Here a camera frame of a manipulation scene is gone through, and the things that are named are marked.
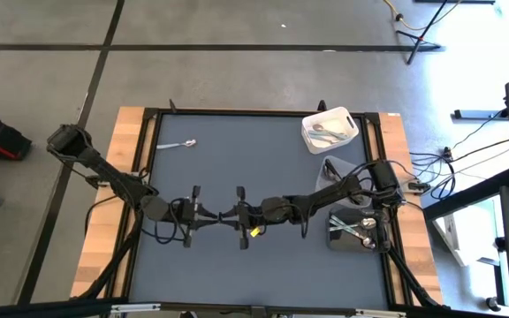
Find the gray floor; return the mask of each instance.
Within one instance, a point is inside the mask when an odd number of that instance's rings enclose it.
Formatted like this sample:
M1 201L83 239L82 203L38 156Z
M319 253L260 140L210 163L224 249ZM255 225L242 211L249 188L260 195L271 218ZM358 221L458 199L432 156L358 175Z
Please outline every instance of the gray floor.
M437 8L393 2L416 26ZM102 43L114 7L106 0L0 0L0 42ZM166 106L172 98L182 108L312 110L324 99L349 110L402 113L409 147L437 151L479 124L454 124L452 110L503 107L508 12L509 6L460 5L429 33L447 51L420 54L411 66L399 53L112 52L87 129L105 153L122 105ZM408 44L393 35L390 21L381 0L135 0L126 2L114 42ZM53 191L59 164L45 153L45 140L60 123L76 121L96 59L96 52L0 52L0 118L34 140L24 162L0 162L6 199L0 208L0 305L15 299ZM68 297L94 197L71 177L35 301ZM459 268L436 238L445 303L485 311L475 302L493 293L491 269Z

